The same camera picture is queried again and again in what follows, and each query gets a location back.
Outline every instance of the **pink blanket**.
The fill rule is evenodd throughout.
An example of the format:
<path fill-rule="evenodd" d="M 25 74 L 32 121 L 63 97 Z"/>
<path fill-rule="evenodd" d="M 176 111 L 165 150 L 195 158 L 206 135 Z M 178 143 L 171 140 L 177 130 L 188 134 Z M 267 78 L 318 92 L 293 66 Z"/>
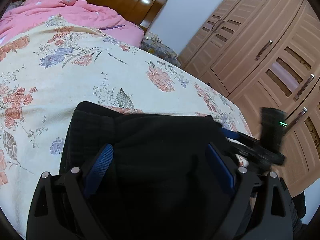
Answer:
<path fill-rule="evenodd" d="M 98 29 L 125 24 L 115 10 L 88 4 L 86 0 L 27 0 L 0 20 L 1 45 L 58 14 L 70 23 Z"/>

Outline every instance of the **silver screw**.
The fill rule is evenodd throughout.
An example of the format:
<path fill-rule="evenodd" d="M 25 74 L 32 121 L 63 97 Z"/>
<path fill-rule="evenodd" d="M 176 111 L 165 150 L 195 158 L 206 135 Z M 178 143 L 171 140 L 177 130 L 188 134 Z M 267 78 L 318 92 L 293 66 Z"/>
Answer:
<path fill-rule="evenodd" d="M 270 176 L 275 179 L 278 175 L 274 171 L 271 171 Z"/>
<path fill-rule="evenodd" d="M 41 174 L 41 177 L 44 179 L 49 177 L 49 172 L 45 171 L 44 173 Z"/>
<path fill-rule="evenodd" d="M 247 173 L 247 169 L 246 169 L 246 167 L 244 167 L 244 166 L 239 167 L 239 168 L 238 168 L 238 171 L 239 171 L 240 173 L 242 173 L 242 174 Z"/>
<path fill-rule="evenodd" d="M 79 167 L 73 167 L 72 169 L 71 169 L 71 172 L 73 173 L 73 174 L 76 174 L 76 173 L 78 173 L 80 171 L 80 168 Z"/>

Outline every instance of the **pink bed sheet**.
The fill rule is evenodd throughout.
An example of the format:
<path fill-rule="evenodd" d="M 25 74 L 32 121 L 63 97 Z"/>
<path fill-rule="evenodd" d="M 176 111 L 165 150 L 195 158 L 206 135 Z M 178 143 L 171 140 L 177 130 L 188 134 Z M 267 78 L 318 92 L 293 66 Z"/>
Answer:
<path fill-rule="evenodd" d="M 116 26 L 101 31 L 137 48 L 140 47 L 144 36 L 143 30 L 139 26 L 128 21 L 125 21 L 124 26 L 119 25 L 118 27 Z"/>
<path fill-rule="evenodd" d="M 100 30 L 123 26 L 122 29 L 111 29 L 111 35 L 121 41 L 137 44 L 133 36 L 140 32 L 139 29 L 128 24 L 121 15 L 108 7 L 88 4 L 86 0 L 27 0 L 23 6 L 8 11 L 1 18 L 1 45 L 59 14 L 70 23 Z"/>

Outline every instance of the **wooden wardrobe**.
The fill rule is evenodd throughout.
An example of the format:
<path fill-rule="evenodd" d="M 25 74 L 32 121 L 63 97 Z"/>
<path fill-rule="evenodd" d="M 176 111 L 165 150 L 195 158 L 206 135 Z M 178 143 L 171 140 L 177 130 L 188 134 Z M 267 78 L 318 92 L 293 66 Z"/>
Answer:
<path fill-rule="evenodd" d="M 255 138 L 261 107 L 287 113 L 278 170 L 292 196 L 320 177 L 320 21 L 307 0 L 224 0 L 179 60 L 239 107 Z"/>

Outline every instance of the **floral bedspread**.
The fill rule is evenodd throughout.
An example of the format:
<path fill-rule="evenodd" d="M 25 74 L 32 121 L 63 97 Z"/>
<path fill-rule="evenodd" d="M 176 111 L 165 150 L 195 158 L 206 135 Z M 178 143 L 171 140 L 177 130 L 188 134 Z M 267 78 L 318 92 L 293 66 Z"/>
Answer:
<path fill-rule="evenodd" d="M 0 206 L 26 238 L 42 172 L 59 171 L 73 110 L 91 101 L 124 114 L 211 115 L 250 134 L 239 109 L 183 70 L 55 17 L 0 47 Z"/>

